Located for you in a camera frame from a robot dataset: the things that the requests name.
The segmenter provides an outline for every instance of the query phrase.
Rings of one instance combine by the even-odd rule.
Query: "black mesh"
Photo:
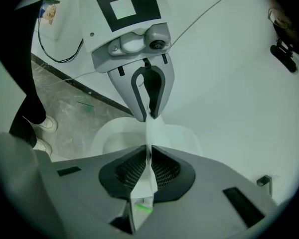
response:
[[[158,189],[165,187],[180,173],[180,164],[165,155],[152,159],[151,166],[156,177]]]
[[[146,167],[146,159],[142,153],[115,168],[115,177],[129,189],[134,189]]]

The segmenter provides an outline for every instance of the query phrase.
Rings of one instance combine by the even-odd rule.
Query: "black cable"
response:
[[[39,43],[41,45],[41,48],[43,50],[43,52],[45,53],[45,55],[47,55],[50,59],[52,59],[53,61],[57,62],[57,63],[67,63],[67,62],[70,62],[72,61],[76,55],[79,53],[79,50],[83,44],[83,39],[81,40],[80,44],[79,44],[79,47],[78,49],[76,50],[76,52],[69,58],[66,58],[66,59],[62,59],[62,60],[56,60],[55,58],[51,57],[44,49],[43,45],[42,45],[42,42],[41,42],[41,37],[40,37],[40,23],[41,23],[41,13],[42,13],[42,7],[41,7],[41,10],[40,10],[40,14],[39,14],[39,20],[38,20],[38,38],[39,38]]]

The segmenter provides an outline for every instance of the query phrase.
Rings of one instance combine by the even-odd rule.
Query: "gray tiled floor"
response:
[[[38,138],[51,145],[52,161],[83,157],[105,123],[119,117],[130,117],[65,82],[42,87],[60,79],[34,62],[32,72],[46,113],[58,122],[58,130],[52,134],[37,127],[34,129]]]

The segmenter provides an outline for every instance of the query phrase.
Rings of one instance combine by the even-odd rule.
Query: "black pants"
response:
[[[24,139],[32,147],[36,144],[36,136],[27,120],[33,124],[40,124],[45,120],[45,110],[36,93],[31,69],[32,36],[40,8],[41,1],[15,10],[9,15],[13,33],[0,34],[0,60],[26,94],[10,133]]]

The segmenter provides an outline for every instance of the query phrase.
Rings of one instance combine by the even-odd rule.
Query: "white shoe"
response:
[[[48,153],[49,156],[51,156],[51,154],[52,154],[51,146],[47,142],[45,142],[39,138],[36,139],[36,145],[35,145],[35,147],[33,147],[33,149],[45,151],[46,153]]]
[[[58,123],[55,121],[54,118],[47,115],[45,117],[44,122],[42,122],[41,124],[37,124],[37,126],[42,128],[43,131],[46,131],[48,133],[54,133],[58,128]]]

